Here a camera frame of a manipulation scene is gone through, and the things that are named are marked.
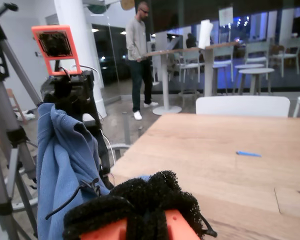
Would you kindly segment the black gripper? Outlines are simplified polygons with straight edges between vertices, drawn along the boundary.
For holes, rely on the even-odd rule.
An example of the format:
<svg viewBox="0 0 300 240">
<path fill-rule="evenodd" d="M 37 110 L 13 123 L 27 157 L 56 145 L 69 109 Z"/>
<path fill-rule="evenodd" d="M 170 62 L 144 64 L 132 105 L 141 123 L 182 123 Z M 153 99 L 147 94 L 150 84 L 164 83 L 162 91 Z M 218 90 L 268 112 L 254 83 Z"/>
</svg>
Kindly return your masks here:
<svg viewBox="0 0 300 240">
<path fill-rule="evenodd" d="M 84 70 L 82 74 L 71 75 L 70 77 L 71 79 L 66 75 L 47 77 L 41 85 L 41 96 L 44 97 L 43 102 L 54 104 L 56 109 L 63 109 L 69 116 L 79 121 L 83 121 L 84 114 L 88 114 L 96 123 L 99 123 L 100 119 L 95 102 L 90 98 L 85 98 L 93 95 L 93 72 Z M 47 94 L 66 98 L 46 96 Z"/>
</svg>

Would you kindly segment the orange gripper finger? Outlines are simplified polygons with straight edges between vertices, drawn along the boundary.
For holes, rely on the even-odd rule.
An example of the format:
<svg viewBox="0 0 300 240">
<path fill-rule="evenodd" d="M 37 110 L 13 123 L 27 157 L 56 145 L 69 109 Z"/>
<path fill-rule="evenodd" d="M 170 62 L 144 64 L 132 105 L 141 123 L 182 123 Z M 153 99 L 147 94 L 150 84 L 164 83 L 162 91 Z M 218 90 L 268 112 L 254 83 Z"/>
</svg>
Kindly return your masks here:
<svg viewBox="0 0 300 240">
<path fill-rule="evenodd" d="M 133 178 L 111 190 L 128 202 L 126 239 L 200 240 L 203 224 L 195 197 L 182 191 L 177 176 L 159 171 L 147 180 Z"/>
<path fill-rule="evenodd" d="M 117 238 L 126 230 L 128 218 L 137 207 L 121 196 L 94 198 L 71 209 L 64 216 L 64 240 L 105 240 Z"/>
</svg>

